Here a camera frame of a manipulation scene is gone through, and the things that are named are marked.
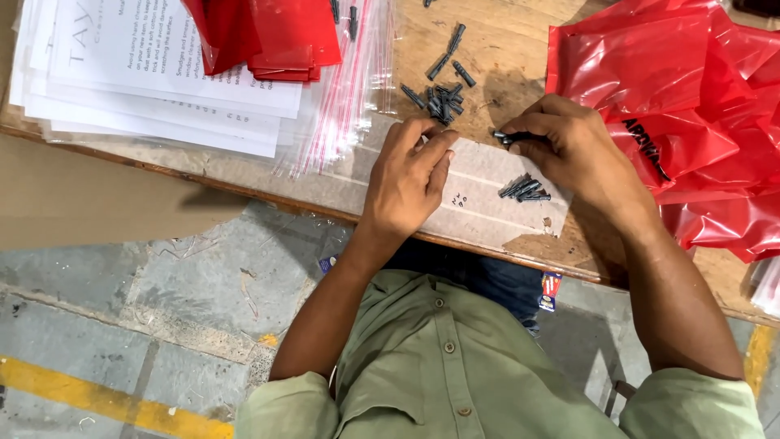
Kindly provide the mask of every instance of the man's right hand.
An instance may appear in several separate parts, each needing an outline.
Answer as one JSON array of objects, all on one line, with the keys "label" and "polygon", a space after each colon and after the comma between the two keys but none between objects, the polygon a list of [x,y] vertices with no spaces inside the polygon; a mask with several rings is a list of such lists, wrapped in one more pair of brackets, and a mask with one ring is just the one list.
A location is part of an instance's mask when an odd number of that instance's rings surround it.
[{"label": "man's right hand", "polygon": [[652,195],[595,110],[545,95],[501,131],[550,139],[551,145],[519,141],[511,148],[519,147],[519,153],[536,163],[545,177],[600,210],[619,230],[658,216]]}]

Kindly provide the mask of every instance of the stack of printed instruction sheets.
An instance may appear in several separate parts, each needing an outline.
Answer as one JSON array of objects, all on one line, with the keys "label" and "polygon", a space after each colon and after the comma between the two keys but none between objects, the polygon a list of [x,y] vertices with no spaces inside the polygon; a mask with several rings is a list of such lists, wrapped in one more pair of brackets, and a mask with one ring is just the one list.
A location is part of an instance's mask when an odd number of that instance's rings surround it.
[{"label": "stack of printed instruction sheets", "polygon": [[9,103],[52,132],[274,157],[282,121],[298,117],[301,83],[255,80],[245,66],[205,76],[179,0],[25,0],[17,26]]}]

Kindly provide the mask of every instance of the blue jeans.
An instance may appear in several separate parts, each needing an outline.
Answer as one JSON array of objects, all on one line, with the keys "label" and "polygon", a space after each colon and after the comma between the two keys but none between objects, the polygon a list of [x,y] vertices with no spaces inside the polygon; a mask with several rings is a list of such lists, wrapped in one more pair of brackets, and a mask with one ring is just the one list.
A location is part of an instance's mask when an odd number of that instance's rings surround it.
[{"label": "blue jeans", "polygon": [[538,269],[475,255],[455,248],[407,239],[383,269],[407,269],[444,277],[508,309],[536,336],[536,315],[541,299]]}]

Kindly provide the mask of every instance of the green shirt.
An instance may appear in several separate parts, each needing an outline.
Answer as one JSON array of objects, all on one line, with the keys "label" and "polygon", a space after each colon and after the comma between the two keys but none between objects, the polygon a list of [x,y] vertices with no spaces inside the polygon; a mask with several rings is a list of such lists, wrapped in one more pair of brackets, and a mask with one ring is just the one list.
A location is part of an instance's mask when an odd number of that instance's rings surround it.
[{"label": "green shirt", "polygon": [[266,383],[236,437],[764,437],[750,387],[688,369],[650,375],[617,427],[502,306],[447,280],[381,271],[338,364]]}]

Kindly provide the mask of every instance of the yellow floor line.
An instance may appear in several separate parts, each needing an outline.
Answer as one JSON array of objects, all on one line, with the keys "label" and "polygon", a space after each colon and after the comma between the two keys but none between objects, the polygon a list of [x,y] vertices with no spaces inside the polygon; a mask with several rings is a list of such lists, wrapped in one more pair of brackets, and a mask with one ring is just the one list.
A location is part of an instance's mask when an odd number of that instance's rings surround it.
[{"label": "yellow floor line", "polygon": [[753,396],[758,401],[761,393],[761,383],[769,369],[769,358],[772,353],[772,344],[778,330],[775,328],[756,325],[750,335],[750,342],[745,351],[745,381],[753,389]]},{"label": "yellow floor line", "polygon": [[[170,415],[168,411],[171,407],[159,402],[140,400],[131,394],[13,359],[2,353],[0,384],[182,439],[229,439],[233,436],[233,426],[228,423],[183,409],[177,409]],[[138,408],[135,422],[129,416],[133,403],[137,403]]]}]

